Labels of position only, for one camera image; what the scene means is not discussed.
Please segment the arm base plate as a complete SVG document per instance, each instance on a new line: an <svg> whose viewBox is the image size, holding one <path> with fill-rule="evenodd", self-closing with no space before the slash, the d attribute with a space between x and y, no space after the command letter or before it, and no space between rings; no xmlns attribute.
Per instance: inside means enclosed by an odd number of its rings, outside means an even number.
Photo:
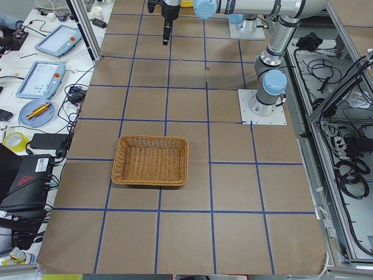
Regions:
<svg viewBox="0 0 373 280"><path fill-rule="evenodd" d="M273 105L264 105L256 98L257 90L238 90L241 122L245 125L287 125L281 97Z"/></svg>
<svg viewBox="0 0 373 280"><path fill-rule="evenodd" d="M265 32L260 19L243 20L241 23L228 22L230 37L236 40L264 41Z"/></svg>

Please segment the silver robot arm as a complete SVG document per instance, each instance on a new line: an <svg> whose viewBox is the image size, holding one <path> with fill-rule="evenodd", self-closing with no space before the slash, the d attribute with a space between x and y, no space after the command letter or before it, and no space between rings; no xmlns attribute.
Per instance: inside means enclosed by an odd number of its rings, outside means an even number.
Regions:
<svg viewBox="0 0 373 280"><path fill-rule="evenodd" d="M255 60L258 90L248 102L252 113L270 116L276 102L287 87L287 77L279 70L286 49L300 25L301 19L309 18L326 8L328 1L193 1L195 15L209 19L217 13L225 15L278 16L275 29L266 50Z"/></svg>

